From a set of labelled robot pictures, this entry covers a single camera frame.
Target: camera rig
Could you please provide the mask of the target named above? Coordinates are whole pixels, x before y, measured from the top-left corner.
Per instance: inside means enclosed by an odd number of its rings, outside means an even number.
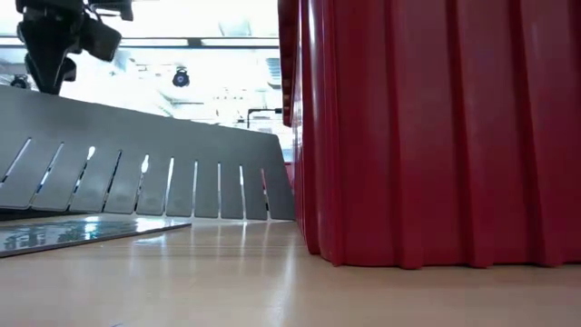
[[[86,50],[113,60],[122,37],[103,23],[99,11],[133,20],[131,0],[16,0],[16,10],[23,15],[17,33],[28,52],[26,69],[46,94],[59,94],[63,81],[75,80],[76,64],[68,54]]]

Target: security camera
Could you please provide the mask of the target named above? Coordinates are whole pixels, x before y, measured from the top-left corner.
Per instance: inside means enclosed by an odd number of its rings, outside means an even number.
[[[190,84],[190,76],[188,75],[188,70],[185,67],[178,67],[173,76],[173,85],[177,87],[184,87]]]
[[[10,82],[10,86],[30,90],[30,83],[28,83],[27,75],[15,75],[15,79]]]

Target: wooden floor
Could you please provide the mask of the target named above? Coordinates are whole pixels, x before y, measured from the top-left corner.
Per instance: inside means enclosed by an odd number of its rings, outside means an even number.
[[[581,326],[581,267],[333,268],[294,223],[0,260],[0,326]]]

